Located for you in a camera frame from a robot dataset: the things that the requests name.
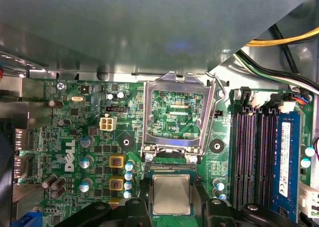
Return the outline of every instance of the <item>chip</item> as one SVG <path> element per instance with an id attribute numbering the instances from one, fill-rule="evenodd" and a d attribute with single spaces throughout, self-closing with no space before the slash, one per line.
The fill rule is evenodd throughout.
<path id="1" fill-rule="evenodd" d="M 95 168 L 95 174 L 102 174 L 102 172 L 103 172 L 102 167 L 96 167 Z"/>
<path id="2" fill-rule="evenodd" d="M 102 190 L 95 190 L 94 191 L 94 196 L 101 196 L 102 195 Z"/>
<path id="3" fill-rule="evenodd" d="M 76 135 L 76 129 L 71 129 L 70 130 L 70 135 Z"/>
<path id="4" fill-rule="evenodd" d="M 89 94 L 90 92 L 91 92 L 91 86 L 86 86 L 86 85 L 80 86 L 80 93 Z"/>
<path id="5" fill-rule="evenodd" d="M 104 174 L 110 174 L 110 173 L 111 173 L 111 168 L 110 167 L 104 167 Z"/>
<path id="6" fill-rule="evenodd" d="M 53 216 L 52 218 L 52 224 L 55 226 L 57 225 L 58 223 L 61 222 L 61 216 Z"/>
<path id="7" fill-rule="evenodd" d="M 96 147 L 94 148 L 94 152 L 99 152 L 99 153 L 101 153 L 101 152 L 102 152 L 102 147 L 101 147 L 101 146 L 96 146 Z"/>
<path id="8" fill-rule="evenodd" d="M 112 168 L 111 169 L 111 173 L 112 173 L 112 175 L 118 175 L 119 169 L 118 168 Z"/>
<path id="9" fill-rule="evenodd" d="M 112 197 L 117 197 L 118 195 L 118 191 L 110 191 L 110 196 Z"/>
<path id="10" fill-rule="evenodd" d="M 111 146 L 111 152 L 118 152 L 118 146 Z"/>
<path id="11" fill-rule="evenodd" d="M 103 152 L 110 152 L 111 151 L 111 146 L 110 145 L 106 145 L 103 147 Z"/>
<path id="12" fill-rule="evenodd" d="M 71 115 L 72 115 L 72 116 L 77 116 L 77 115 L 79 115 L 79 109 L 71 109 Z"/>
<path id="13" fill-rule="evenodd" d="M 99 128 L 97 126 L 90 126 L 88 128 L 89 136 L 99 135 Z"/>
<path id="14" fill-rule="evenodd" d="M 112 91 L 116 91 L 118 89 L 118 86 L 116 84 L 112 85 Z"/>
<path id="15" fill-rule="evenodd" d="M 109 196 L 110 195 L 110 190 L 109 189 L 104 189 L 103 190 L 103 196 Z"/>

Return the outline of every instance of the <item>white connector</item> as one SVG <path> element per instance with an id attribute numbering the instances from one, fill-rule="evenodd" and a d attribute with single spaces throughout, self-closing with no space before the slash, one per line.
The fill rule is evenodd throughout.
<path id="1" fill-rule="evenodd" d="M 100 130 L 101 131 L 113 131 L 116 129 L 117 117 L 101 117 L 100 118 Z"/>
<path id="2" fill-rule="evenodd" d="M 299 211 L 309 218 L 319 218 L 319 190 L 299 182 Z"/>

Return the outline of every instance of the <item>surface-mount components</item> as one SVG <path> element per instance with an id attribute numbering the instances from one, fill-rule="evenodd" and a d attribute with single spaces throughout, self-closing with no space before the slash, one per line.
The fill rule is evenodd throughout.
<path id="1" fill-rule="evenodd" d="M 113 131 L 116 129 L 117 117 L 101 117 L 100 118 L 100 130 L 101 131 Z"/>
<path id="2" fill-rule="evenodd" d="M 122 191 L 124 190 L 124 178 L 123 176 L 112 176 L 109 181 L 110 191 Z"/>
<path id="3" fill-rule="evenodd" d="M 111 168 L 123 168 L 124 155 L 122 154 L 111 155 L 109 158 L 109 165 Z"/>

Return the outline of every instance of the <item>capacitor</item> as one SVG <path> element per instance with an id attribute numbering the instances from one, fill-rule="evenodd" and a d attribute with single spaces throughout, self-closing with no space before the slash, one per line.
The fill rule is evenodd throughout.
<path id="1" fill-rule="evenodd" d="M 58 199 L 60 196 L 62 196 L 62 194 L 64 192 L 65 192 L 65 187 L 64 186 L 60 187 L 60 189 L 57 190 L 57 191 L 52 191 L 51 192 L 51 199 L 54 199 L 54 200 Z"/>
<path id="2" fill-rule="evenodd" d="M 124 189 L 125 190 L 130 190 L 132 188 L 132 183 L 127 181 L 124 183 Z"/>
<path id="3" fill-rule="evenodd" d="M 66 182 L 66 179 L 64 177 L 59 177 L 55 182 L 51 185 L 51 190 L 57 191 L 59 190 Z"/>
<path id="4" fill-rule="evenodd" d="M 213 186 L 216 187 L 218 191 L 223 191 L 225 189 L 224 183 L 222 183 L 219 179 L 213 180 Z"/>
<path id="5" fill-rule="evenodd" d="M 58 126 L 59 127 L 66 127 L 66 126 L 70 126 L 71 125 L 71 120 L 70 119 L 60 119 L 58 121 Z"/>
<path id="6" fill-rule="evenodd" d="M 50 175 L 46 180 L 43 181 L 42 187 L 45 189 L 49 188 L 57 179 L 58 178 L 56 175 Z"/>
<path id="7" fill-rule="evenodd" d="M 81 138 L 81 141 L 80 141 L 80 145 L 84 148 L 87 148 L 89 146 L 93 146 L 94 143 L 95 143 L 95 139 L 93 136 L 83 137 L 83 138 Z"/>
<path id="8" fill-rule="evenodd" d="M 121 101 L 123 101 L 123 100 L 126 99 L 126 95 L 125 95 L 123 92 L 118 92 L 118 93 L 116 94 L 116 97 L 117 97 L 119 100 L 121 100 Z"/>
<path id="9" fill-rule="evenodd" d="M 123 193 L 123 197 L 124 197 L 125 199 L 130 198 L 130 197 L 132 197 L 132 193 L 129 192 L 129 191 L 125 191 L 125 192 Z"/>
<path id="10" fill-rule="evenodd" d="M 82 193 L 88 192 L 92 187 L 93 181 L 90 178 L 85 178 L 79 186 L 79 189 Z"/>
<path id="11" fill-rule="evenodd" d="M 308 156 L 308 157 L 312 157 L 314 156 L 316 153 L 315 149 L 312 147 L 312 146 L 309 146 L 305 149 L 305 154 Z"/>
<path id="12" fill-rule="evenodd" d="M 311 166 L 311 161 L 308 158 L 304 158 L 301 160 L 300 165 L 304 168 L 308 168 Z"/>
<path id="13" fill-rule="evenodd" d="M 92 156 L 85 156 L 80 161 L 80 167 L 83 169 L 89 168 L 92 165 L 93 161 L 94 161 L 94 159 Z"/>
<path id="14" fill-rule="evenodd" d="M 50 100 L 48 102 L 48 106 L 50 108 L 57 108 L 57 109 L 61 109 L 64 106 L 64 103 L 60 100 Z"/>
<path id="15" fill-rule="evenodd" d="M 222 191 L 217 190 L 216 188 L 213 189 L 213 195 L 221 200 L 226 199 L 226 195 Z"/>
<path id="16" fill-rule="evenodd" d="M 127 181 L 131 181 L 133 179 L 133 175 L 131 174 L 131 172 L 127 172 L 125 173 L 124 178 Z"/>
<path id="17" fill-rule="evenodd" d="M 134 165 L 131 162 L 127 162 L 125 165 L 125 170 L 126 171 L 132 171 L 134 168 Z"/>
<path id="18" fill-rule="evenodd" d="M 109 101 L 113 101 L 115 99 L 115 95 L 114 94 L 106 94 L 106 99 Z"/>

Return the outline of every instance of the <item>black wire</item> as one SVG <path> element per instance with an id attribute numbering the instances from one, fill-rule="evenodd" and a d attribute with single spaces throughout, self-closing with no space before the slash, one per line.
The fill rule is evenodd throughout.
<path id="1" fill-rule="evenodd" d="M 317 149 L 317 143 L 319 141 L 319 137 L 317 137 L 317 139 L 315 140 L 314 142 L 314 150 L 315 150 L 315 153 L 317 155 L 317 158 L 318 158 L 318 161 L 319 161 L 319 153 L 318 153 L 318 149 Z"/>
<path id="2" fill-rule="evenodd" d="M 270 33 L 271 33 L 271 35 L 272 35 L 272 37 L 273 37 L 274 39 L 283 39 L 283 38 L 284 38 L 284 37 L 283 37 L 283 34 L 281 34 L 281 32 L 280 32 L 280 30 L 279 30 L 279 28 L 278 28 L 278 26 L 277 26 L 276 24 L 274 24 L 273 26 L 271 26 L 271 27 L 269 28 L 269 31 L 270 31 Z M 281 45 L 280 47 L 281 47 L 282 51 L 283 51 L 284 54 L 285 54 L 285 57 L 286 57 L 286 59 L 287 59 L 287 61 L 288 61 L 288 65 L 289 65 L 291 71 L 292 71 L 294 74 L 298 74 L 299 71 L 298 71 L 297 65 L 296 65 L 296 63 L 295 63 L 295 60 L 294 60 L 294 58 L 293 58 L 293 55 L 291 54 L 290 48 L 289 48 L 288 45 L 286 45 L 286 44 L 283 44 L 283 45 Z"/>
<path id="3" fill-rule="evenodd" d="M 283 77 L 283 78 L 289 78 L 289 79 L 293 79 L 293 80 L 297 80 L 300 81 L 302 83 L 305 83 L 311 87 L 313 87 L 316 90 L 319 90 L 319 85 L 316 84 L 315 82 L 313 82 L 310 79 L 307 79 L 299 74 L 293 74 L 293 73 L 288 73 L 288 72 L 284 72 L 284 71 L 278 71 L 278 70 L 271 70 L 271 69 L 266 69 L 262 66 L 260 66 L 259 64 L 257 64 L 252 58 L 250 58 L 244 51 L 239 50 L 237 52 L 237 55 L 242 58 L 243 60 L 246 61 L 246 63 L 250 64 L 251 66 L 253 66 L 256 70 L 258 70 L 261 73 L 264 74 L 268 74 L 271 76 L 278 76 L 278 77 Z"/>

